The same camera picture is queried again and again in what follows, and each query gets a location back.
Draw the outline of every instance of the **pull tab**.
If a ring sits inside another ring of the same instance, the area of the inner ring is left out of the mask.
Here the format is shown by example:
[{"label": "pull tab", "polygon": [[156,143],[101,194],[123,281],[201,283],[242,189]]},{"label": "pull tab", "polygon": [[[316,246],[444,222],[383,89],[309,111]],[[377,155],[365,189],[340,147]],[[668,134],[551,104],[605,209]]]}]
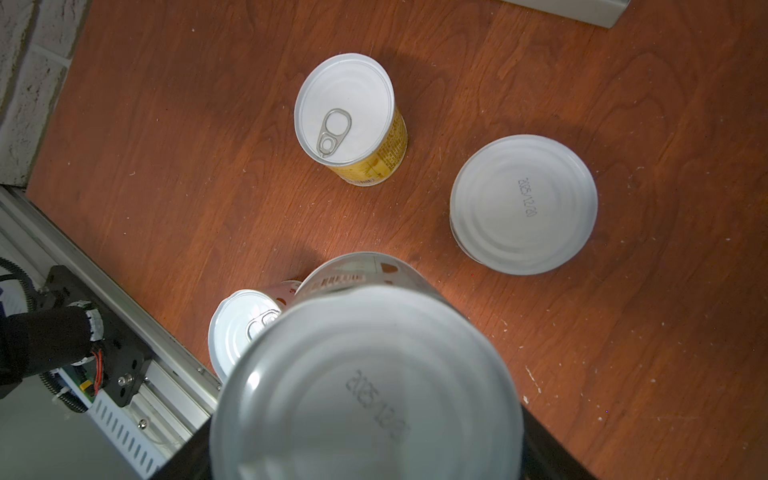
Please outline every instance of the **pull tab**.
[{"label": "pull tab", "polygon": [[[341,134],[334,134],[328,130],[328,117],[331,114],[342,114],[346,117],[346,129]],[[352,128],[352,115],[348,111],[341,108],[334,108],[326,114],[323,119],[323,125],[320,127],[320,136],[317,138],[317,151],[320,152],[321,157],[328,157],[333,155],[333,152],[341,145],[344,137],[349,133],[349,129]]]},{"label": "pull tab", "polygon": [[[267,325],[274,322],[277,316],[280,315],[279,310],[267,310],[258,317],[251,319],[248,325],[245,326],[245,337],[249,342],[253,342],[253,334],[262,331]],[[256,332],[251,333],[250,327],[256,326]]]}]

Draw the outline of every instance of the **wooden table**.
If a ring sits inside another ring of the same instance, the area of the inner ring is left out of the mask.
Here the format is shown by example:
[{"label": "wooden table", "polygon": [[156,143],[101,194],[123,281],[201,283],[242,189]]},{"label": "wooden table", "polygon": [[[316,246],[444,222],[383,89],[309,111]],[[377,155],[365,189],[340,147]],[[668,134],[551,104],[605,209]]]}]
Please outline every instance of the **wooden table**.
[{"label": "wooden table", "polygon": [[[636,0],[611,30],[493,0],[94,1],[29,197],[192,353],[234,290],[378,250],[494,343],[605,478],[768,476],[768,7]],[[370,188],[293,131],[346,51],[389,72],[402,166]],[[579,154],[597,225],[508,276],[449,229],[455,175],[510,134]]]}]

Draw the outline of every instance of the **black cylinder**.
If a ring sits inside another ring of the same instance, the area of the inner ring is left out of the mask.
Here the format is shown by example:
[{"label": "black cylinder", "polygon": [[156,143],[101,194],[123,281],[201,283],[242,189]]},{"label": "black cylinder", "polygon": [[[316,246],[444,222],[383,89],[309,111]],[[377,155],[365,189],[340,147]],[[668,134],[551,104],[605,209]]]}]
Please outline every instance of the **black cylinder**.
[{"label": "black cylinder", "polygon": [[0,323],[0,330],[22,377],[91,355],[91,323],[79,306],[11,315]]}]

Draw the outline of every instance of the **yellow can label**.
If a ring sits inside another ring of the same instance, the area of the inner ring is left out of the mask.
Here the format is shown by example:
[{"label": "yellow can label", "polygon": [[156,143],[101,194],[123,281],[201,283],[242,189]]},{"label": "yellow can label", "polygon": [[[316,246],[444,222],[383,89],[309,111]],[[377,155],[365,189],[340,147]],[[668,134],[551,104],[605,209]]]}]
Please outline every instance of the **yellow can label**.
[{"label": "yellow can label", "polygon": [[328,167],[352,185],[370,187],[392,175],[400,166],[408,147],[408,132],[400,110],[395,107],[392,125],[384,141],[368,157],[346,167]]}]

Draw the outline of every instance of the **yellow can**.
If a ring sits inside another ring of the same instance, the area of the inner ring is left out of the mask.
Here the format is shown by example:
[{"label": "yellow can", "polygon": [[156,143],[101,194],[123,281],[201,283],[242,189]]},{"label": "yellow can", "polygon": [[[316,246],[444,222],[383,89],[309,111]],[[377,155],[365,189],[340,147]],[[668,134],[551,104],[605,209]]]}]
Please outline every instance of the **yellow can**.
[{"label": "yellow can", "polygon": [[304,151],[352,185],[380,184],[406,155],[408,132],[392,82],[365,55],[318,65],[299,91],[294,125]]}]

